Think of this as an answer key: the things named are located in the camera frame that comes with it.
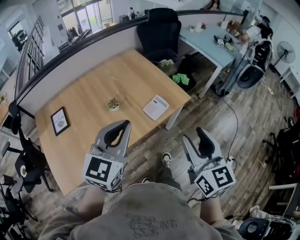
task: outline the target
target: small potted plant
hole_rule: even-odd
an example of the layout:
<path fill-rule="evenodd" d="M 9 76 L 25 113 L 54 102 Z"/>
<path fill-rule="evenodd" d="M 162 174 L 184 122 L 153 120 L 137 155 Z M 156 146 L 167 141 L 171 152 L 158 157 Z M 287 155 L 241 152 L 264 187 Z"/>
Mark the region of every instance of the small potted plant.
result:
<path fill-rule="evenodd" d="M 121 106 L 121 103 L 117 100 L 116 97 L 114 97 L 112 100 L 110 100 L 107 105 L 108 109 L 110 111 L 116 111 L 119 109 L 119 107 Z"/>
<path fill-rule="evenodd" d="M 158 63 L 158 68 L 168 76 L 173 76 L 176 73 L 176 67 L 172 59 L 163 59 Z"/>

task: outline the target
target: glass door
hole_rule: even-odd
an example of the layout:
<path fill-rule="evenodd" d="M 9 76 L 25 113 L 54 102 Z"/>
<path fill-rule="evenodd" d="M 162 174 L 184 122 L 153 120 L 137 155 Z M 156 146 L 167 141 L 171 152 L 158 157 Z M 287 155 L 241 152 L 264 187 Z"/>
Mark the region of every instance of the glass door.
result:
<path fill-rule="evenodd" d="M 87 29 L 90 29 L 90 22 L 85 7 L 77 11 L 77 16 L 82 30 L 85 31 Z"/>
<path fill-rule="evenodd" d="M 95 32 L 102 30 L 100 12 L 99 12 L 97 3 L 92 3 L 92 4 L 87 5 L 86 10 L 88 13 L 92 32 L 95 33 Z"/>

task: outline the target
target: table leg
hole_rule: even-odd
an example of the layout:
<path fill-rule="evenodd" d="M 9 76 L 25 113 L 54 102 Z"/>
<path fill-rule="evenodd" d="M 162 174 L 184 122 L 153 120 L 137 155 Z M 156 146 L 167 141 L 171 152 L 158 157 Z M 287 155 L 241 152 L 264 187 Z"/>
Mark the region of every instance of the table leg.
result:
<path fill-rule="evenodd" d="M 295 188 L 296 186 L 297 186 L 297 183 L 286 184 L 286 185 L 277 185 L 277 186 L 269 186 L 269 190 Z"/>
<path fill-rule="evenodd" d="M 178 108 L 178 110 L 176 110 L 176 112 L 174 112 L 174 113 L 170 116 L 170 118 L 169 118 L 169 120 L 168 120 L 168 123 L 167 123 L 167 125 L 166 125 L 166 127 L 165 127 L 167 130 L 170 130 L 170 129 L 171 129 L 171 127 L 173 126 L 174 122 L 176 121 L 176 119 L 177 119 L 179 113 L 181 112 L 182 108 L 183 108 L 183 105 L 182 105 L 180 108 Z"/>
<path fill-rule="evenodd" d="M 285 75 L 283 75 L 282 79 L 280 80 L 280 83 L 282 83 L 291 73 L 292 73 L 292 71 L 289 70 Z"/>
<path fill-rule="evenodd" d="M 298 91 L 296 91 L 292 96 L 291 96 L 291 99 L 296 96 L 296 94 L 300 91 L 300 88 L 298 89 Z"/>
<path fill-rule="evenodd" d="M 215 72 L 213 73 L 213 75 L 210 77 L 209 81 L 207 82 L 207 84 L 205 85 L 205 87 L 202 89 L 202 91 L 199 94 L 199 98 L 202 98 L 204 96 L 204 94 L 207 92 L 207 90 L 210 88 L 210 86 L 214 83 L 215 79 L 217 78 L 217 76 L 219 75 L 219 73 L 222 71 L 222 67 L 218 66 L 217 69 L 215 70 Z"/>

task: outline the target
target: shoe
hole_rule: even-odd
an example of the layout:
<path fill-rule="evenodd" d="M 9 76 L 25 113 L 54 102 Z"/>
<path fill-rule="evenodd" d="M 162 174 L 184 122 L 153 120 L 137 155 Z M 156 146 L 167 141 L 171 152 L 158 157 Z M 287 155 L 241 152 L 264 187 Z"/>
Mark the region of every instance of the shoe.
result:
<path fill-rule="evenodd" d="M 142 183 L 152 182 L 150 178 L 144 178 L 142 180 Z"/>
<path fill-rule="evenodd" d="M 161 162 L 164 167 L 169 168 L 172 162 L 172 156 L 169 152 L 165 152 L 161 157 Z"/>

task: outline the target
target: green cloth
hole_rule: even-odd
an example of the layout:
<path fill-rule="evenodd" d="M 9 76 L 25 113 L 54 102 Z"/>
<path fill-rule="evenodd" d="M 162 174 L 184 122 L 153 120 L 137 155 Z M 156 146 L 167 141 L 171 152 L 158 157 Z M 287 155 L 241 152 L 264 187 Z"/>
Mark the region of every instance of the green cloth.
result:
<path fill-rule="evenodd" d="M 182 82 L 184 85 L 188 85 L 189 78 L 186 74 L 178 73 L 176 75 L 173 75 L 172 77 L 173 81 L 176 83 Z"/>

